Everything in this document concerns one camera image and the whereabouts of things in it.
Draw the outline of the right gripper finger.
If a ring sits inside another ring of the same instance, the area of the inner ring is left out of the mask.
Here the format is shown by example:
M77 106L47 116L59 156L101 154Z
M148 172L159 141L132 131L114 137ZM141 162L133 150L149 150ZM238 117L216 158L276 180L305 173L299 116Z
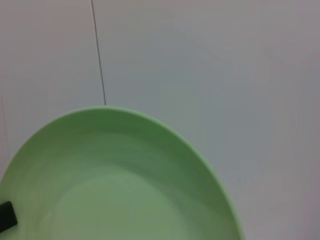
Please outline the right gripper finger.
M10 201L6 201L0 205L0 232L16 226L18 220L13 208L13 204Z

